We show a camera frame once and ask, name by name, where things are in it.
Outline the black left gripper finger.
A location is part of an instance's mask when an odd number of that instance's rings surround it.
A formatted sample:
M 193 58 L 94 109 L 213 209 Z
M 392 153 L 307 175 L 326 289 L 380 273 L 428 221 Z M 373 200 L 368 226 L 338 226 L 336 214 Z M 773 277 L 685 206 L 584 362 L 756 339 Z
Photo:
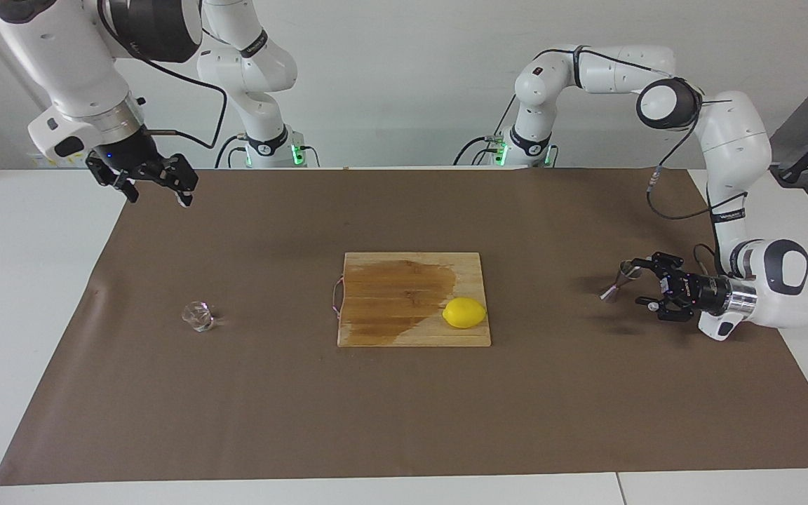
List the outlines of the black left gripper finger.
M 647 258 L 634 258 L 632 265 L 647 271 L 654 272 L 654 275 L 659 278 L 672 278 L 683 277 L 685 271 L 682 268 L 684 264 L 683 258 L 675 255 L 668 255 L 664 252 L 654 252 Z
M 654 313 L 660 321 L 685 323 L 694 316 L 692 307 L 670 308 L 667 299 L 636 297 L 634 301 L 638 306 L 643 306 Z

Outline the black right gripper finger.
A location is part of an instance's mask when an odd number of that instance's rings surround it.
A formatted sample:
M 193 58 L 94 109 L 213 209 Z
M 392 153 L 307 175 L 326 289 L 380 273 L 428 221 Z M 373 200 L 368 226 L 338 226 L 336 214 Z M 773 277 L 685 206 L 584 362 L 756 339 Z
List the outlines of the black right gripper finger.
M 155 170 L 155 182 L 173 191 L 177 202 L 183 208 L 188 208 L 192 204 L 194 191 L 198 185 L 198 173 L 183 154 L 176 153 L 161 158 Z
M 128 178 L 128 173 L 124 170 L 119 170 L 117 173 L 113 172 L 98 156 L 87 156 L 86 166 L 100 186 L 112 187 L 121 192 L 129 203 L 137 202 L 139 193 L 134 182 Z

